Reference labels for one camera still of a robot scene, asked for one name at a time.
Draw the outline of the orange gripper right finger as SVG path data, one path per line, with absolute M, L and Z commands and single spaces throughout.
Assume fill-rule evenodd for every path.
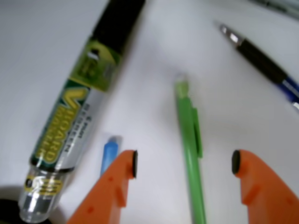
M 299 222 L 299 198 L 256 154 L 235 150 L 232 173 L 240 179 L 241 202 L 247 206 L 250 224 Z

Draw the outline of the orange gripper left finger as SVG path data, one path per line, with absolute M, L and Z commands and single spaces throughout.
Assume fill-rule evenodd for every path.
M 138 152 L 125 150 L 110 164 L 75 210 L 69 224 L 118 224 L 127 205 L 129 180 L 137 176 Z

